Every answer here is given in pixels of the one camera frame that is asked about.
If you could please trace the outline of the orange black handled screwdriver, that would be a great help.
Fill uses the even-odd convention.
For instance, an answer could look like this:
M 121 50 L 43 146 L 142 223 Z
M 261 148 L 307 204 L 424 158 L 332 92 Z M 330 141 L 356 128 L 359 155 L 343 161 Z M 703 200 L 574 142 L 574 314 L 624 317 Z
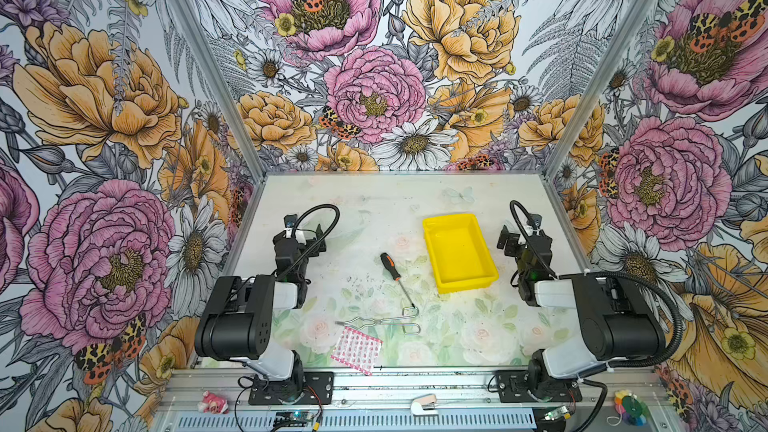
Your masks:
M 380 254 L 380 260 L 381 260 L 382 265 L 385 268 L 385 270 L 391 275 L 392 279 L 400 286 L 400 289 L 404 293 L 404 295 L 406 297 L 406 300 L 407 300 L 408 304 L 410 305 L 410 308 L 414 309 L 414 310 L 417 310 L 417 306 L 416 306 L 415 302 L 413 301 L 413 299 L 411 298 L 410 294 L 406 290 L 404 284 L 402 283 L 402 276 L 399 273 L 399 271 L 397 270 L 395 262 L 392 259 L 392 257 L 388 253 L 382 252 Z

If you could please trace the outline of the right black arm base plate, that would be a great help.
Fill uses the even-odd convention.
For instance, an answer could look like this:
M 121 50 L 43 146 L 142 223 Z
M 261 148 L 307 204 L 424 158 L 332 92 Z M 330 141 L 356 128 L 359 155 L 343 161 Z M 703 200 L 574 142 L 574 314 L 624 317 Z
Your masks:
M 578 403 L 582 401 L 579 385 L 573 380 L 553 379 L 547 375 L 530 378 L 522 369 L 494 373 L 491 390 L 502 403 Z

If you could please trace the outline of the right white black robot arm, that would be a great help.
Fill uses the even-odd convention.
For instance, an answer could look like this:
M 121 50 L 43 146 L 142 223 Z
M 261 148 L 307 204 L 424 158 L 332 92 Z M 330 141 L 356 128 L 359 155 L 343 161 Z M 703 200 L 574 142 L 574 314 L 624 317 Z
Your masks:
M 523 233 L 500 231 L 497 247 L 517 266 L 510 283 L 530 307 L 574 311 L 577 327 L 564 342 L 532 352 L 525 370 L 496 373 L 500 400 L 579 400 L 579 382 L 590 376 L 664 361 L 665 333 L 641 293 L 644 283 L 618 273 L 555 276 L 552 238 L 536 225 L 533 218 Z

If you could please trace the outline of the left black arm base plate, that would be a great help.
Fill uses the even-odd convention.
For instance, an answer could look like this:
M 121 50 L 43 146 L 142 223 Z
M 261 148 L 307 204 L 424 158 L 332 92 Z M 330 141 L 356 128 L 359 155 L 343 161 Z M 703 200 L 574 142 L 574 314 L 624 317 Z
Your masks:
M 282 381 L 254 377 L 247 402 L 251 406 L 330 405 L 335 374 L 304 372 Z

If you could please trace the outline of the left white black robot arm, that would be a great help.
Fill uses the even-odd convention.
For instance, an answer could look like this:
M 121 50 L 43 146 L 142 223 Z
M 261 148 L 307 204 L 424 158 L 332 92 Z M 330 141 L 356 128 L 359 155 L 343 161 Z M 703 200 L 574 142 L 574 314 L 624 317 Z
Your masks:
M 285 217 L 284 231 L 273 238 L 273 273 L 216 281 L 195 332 L 198 356 L 247 369 L 242 387 L 253 406 L 326 405 L 332 398 L 334 375 L 307 372 L 297 351 L 271 337 L 274 315 L 304 306 L 309 260 L 326 250 L 328 231 L 318 226 L 306 238 L 299 227 L 302 220 Z

